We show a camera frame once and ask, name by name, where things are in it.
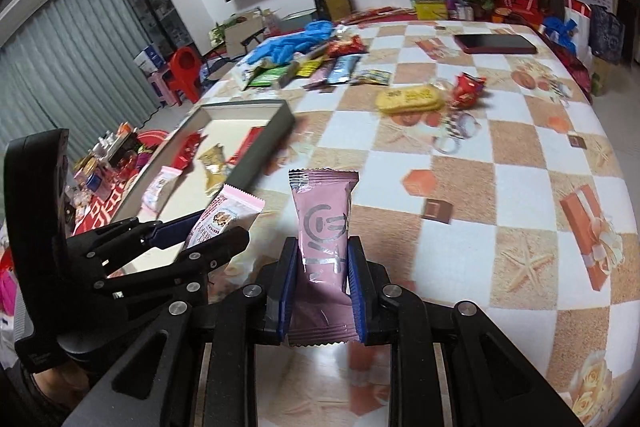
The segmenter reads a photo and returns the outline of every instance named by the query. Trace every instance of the open gift box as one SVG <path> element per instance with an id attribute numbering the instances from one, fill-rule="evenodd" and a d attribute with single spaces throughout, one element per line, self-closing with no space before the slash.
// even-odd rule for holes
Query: open gift box
<path id="1" fill-rule="evenodd" d="M 616 266 L 624 261 L 622 238 L 604 216 L 589 185 L 560 201 L 582 254 L 591 287 L 600 291 Z"/>

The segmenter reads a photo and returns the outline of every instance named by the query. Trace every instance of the pink stool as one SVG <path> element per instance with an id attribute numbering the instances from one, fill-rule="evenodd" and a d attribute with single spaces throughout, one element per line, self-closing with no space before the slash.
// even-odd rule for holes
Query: pink stool
<path id="1" fill-rule="evenodd" d="M 167 87 L 162 79 L 162 75 L 167 71 L 169 71 L 169 66 L 165 66 L 151 76 L 148 76 L 146 81 L 151 85 L 160 102 L 164 102 L 166 105 L 174 105 L 175 103 L 182 105 L 180 99 L 175 96 L 174 92 Z"/>

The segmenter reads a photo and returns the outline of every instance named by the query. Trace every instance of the pink snack wrapper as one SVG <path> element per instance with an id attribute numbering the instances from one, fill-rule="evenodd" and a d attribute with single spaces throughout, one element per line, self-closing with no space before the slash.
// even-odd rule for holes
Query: pink snack wrapper
<path id="1" fill-rule="evenodd" d="M 358 173 L 289 171 L 298 213 L 298 283 L 289 344 L 312 346 L 358 339 L 347 284 L 351 191 Z"/>

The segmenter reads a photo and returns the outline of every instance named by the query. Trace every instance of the smartphone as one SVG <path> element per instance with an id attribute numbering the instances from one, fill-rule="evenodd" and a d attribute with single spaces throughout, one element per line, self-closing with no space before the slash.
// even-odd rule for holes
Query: smartphone
<path id="1" fill-rule="evenodd" d="M 454 39 L 468 54 L 534 55 L 537 48 L 522 35 L 465 34 Z"/>

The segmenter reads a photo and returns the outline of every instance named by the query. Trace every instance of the robotic hand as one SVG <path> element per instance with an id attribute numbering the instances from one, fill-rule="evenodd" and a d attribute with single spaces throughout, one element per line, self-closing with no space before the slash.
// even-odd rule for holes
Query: robotic hand
<path id="1" fill-rule="evenodd" d="M 286 338 L 297 240 L 286 240 L 255 283 L 215 304 L 207 304 L 207 273 L 247 246 L 239 227 L 180 252 L 169 266 L 109 279 L 148 248 L 183 241 L 200 213 L 170 223 L 127 219 L 65 240 L 65 148 L 64 130 L 12 142 L 4 180 L 21 290 L 18 356 L 34 373 L 73 360 L 89 374 L 91 391 L 64 427 L 192 425 L 205 343 L 203 425 L 257 426 L 255 345 Z M 580 426 L 475 304 L 444 307 L 391 284 L 358 237 L 348 241 L 348 269 L 360 341 L 392 346 L 390 426 L 444 425 L 434 343 L 442 346 L 455 426 Z"/>

